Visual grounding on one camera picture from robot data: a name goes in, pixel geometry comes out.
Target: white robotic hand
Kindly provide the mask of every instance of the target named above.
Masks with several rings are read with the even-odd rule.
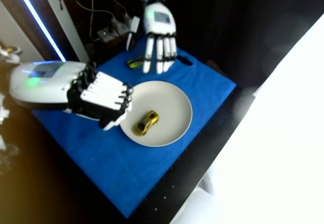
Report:
[[[11,75],[10,94],[31,109],[64,110],[108,130],[132,109],[131,85],[103,72],[95,63],[44,61],[25,63]]]
[[[176,23],[170,10],[163,4],[164,0],[154,0],[144,8],[144,29],[147,34],[143,72],[150,70],[151,59],[156,40],[156,71],[158,74],[168,71],[177,56]],[[130,48],[132,37],[137,32],[140,19],[134,17],[127,41]]]

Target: glowing white light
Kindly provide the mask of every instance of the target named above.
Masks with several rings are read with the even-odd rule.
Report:
[[[57,47],[56,43],[54,42],[53,38],[51,37],[50,33],[46,29],[44,23],[41,21],[41,18],[37,14],[36,10],[32,6],[32,4],[30,3],[30,1],[29,0],[24,0],[24,2],[26,4],[26,6],[28,7],[28,9],[30,10],[31,14],[33,15],[34,19],[38,23],[39,27],[43,31],[44,35],[46,36],[48,41],[51,43],[53,49],[56,51],[57,55],[60,57],[61,61],[66,62],[63,54],[61,53],[60,49]]]

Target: white finger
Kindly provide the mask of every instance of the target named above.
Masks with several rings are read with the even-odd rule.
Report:
[[[166,72],[170,67],[170,56],[171,56],[169,37],[165,37],[163,39],[163,46],[164,46],[164,58],[165,58],[165,61],[163,64],[163,71]]]
[[[150,70],[153,46],[154,46],[154,37],[149,36],[147,38],[147,42],[146,42],[145,60],[144,60],[144,66],[143,66],[144,73],[147,73]]]
[[[163,39],[162,37],[156,40],[156,72],[161,74],[163,72]]]
[[[176,38],[171,37],[170,38],[170,50],[171,50],[171,62],[169,68],[173,65],[174,60],[177,57],[177,43],[176,43]]]

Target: plate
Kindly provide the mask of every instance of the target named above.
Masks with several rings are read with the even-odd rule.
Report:
[[[120,123],[123,132],[134,142],[148,147],[162,147],[180,139],[192,120],[192,106],[187,95],[165,81],[147,81],[134,87],[133,109]],[[133,127],[150,110],[159,115],[158,122],[144,136],[133,133]]]

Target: blue mat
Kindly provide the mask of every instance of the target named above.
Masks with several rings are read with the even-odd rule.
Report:
[[[99,70],[132,85],[162,80],[182,89],[191,101],[193,118],[188,132],[175,143],[145,147],[127,138],[120,127],[102,131],[98,122],[76,115],[34,111],[58,144],[125,217],[132,214],[235,88],[233,82],[181,49],[178,54],[189,58],[192,66],[177,60],[161,75],[128,69],[126,61],[144,51],[142,40],[132,52],[122,52]]]

